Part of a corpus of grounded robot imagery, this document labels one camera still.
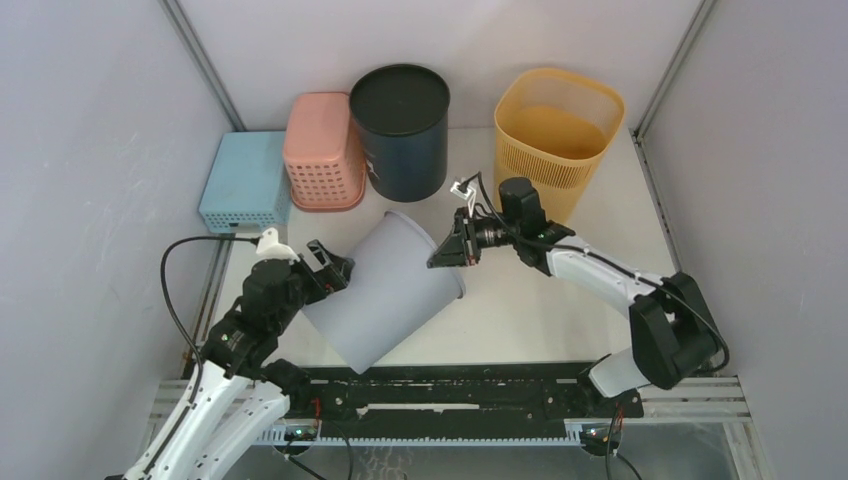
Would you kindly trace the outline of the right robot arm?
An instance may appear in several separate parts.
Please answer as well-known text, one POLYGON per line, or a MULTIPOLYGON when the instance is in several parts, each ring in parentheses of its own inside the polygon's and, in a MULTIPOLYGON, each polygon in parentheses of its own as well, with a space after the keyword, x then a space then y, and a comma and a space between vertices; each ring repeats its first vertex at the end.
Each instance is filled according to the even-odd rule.
POLYGON ((576 283, 611 306, 629 325, 628 348, 609 354, 580 376, 579 406, 605 415, 621 394, 645 386, 670 390, 693 375, 712 374, 730 348, 716 327, 693 277, 643 273, 599 252, 574 230, 547 218, 540 195, 525 177, 498 187, 494 206, 481 176, 459 180, 450 191, 464 201, 450 233, 429 257, 429 268, 470 267, 486 249, 510 246, 526 266, 576 283))

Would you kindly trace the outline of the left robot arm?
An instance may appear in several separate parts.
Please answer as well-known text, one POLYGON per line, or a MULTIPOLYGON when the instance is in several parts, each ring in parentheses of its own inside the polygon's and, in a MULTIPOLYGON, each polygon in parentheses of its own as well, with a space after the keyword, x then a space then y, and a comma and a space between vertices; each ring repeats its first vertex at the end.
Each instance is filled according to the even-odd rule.
POLYGON ((123 478, 221 479, 274 422, 310 409, 308 374, 266 360, 303 307, 349 285, 355 262, 312 240, 309 251, 320 263, 314 270, 275 228, 249 242, 259 260, 241 294, 204 344, 190 346, 196 363, 186 389, 123 478))

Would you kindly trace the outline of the dark blue cylindrical bin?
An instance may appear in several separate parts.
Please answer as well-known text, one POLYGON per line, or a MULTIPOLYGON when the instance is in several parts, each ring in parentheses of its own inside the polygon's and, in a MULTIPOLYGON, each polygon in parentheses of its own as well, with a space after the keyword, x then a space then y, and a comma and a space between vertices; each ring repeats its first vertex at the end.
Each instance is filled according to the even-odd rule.
POLYGON ((374 190, 400 203, 435 194, 447 175, 451 93, 436 72, 386 65, 362 76, 349 107, 374 190))

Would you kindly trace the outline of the blue plastic basket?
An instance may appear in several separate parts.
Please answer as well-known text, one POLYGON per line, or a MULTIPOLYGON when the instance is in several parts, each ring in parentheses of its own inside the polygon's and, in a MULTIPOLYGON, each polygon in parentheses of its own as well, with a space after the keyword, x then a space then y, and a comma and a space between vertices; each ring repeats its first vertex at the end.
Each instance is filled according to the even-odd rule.
POLYGON ((284 131, 231 132, 219 144, 198 211, 215 234, 288 223, 292 201, 284 131))

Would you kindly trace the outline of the pink plastic basket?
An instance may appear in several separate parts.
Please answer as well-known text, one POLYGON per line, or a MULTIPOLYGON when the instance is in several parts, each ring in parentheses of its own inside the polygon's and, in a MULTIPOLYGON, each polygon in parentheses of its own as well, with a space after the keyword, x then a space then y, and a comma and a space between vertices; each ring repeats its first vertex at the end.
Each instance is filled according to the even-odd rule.
POLYGON ((363 150, 349 95, 302 94, 290 112, 282 156, 294 205, 308 212, 354 208, 365 192, 363 150))

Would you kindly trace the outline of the grey bin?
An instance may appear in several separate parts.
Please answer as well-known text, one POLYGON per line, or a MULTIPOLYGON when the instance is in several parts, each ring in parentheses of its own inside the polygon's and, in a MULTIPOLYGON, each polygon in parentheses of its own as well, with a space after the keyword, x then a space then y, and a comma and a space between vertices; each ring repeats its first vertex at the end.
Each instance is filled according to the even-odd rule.
POLYGON ((457 270, 430 269, 436 244, 407 215, 389 210, 349 257, 348 286, 303 309, 313 327, 362 374, 466 292, 457 270))

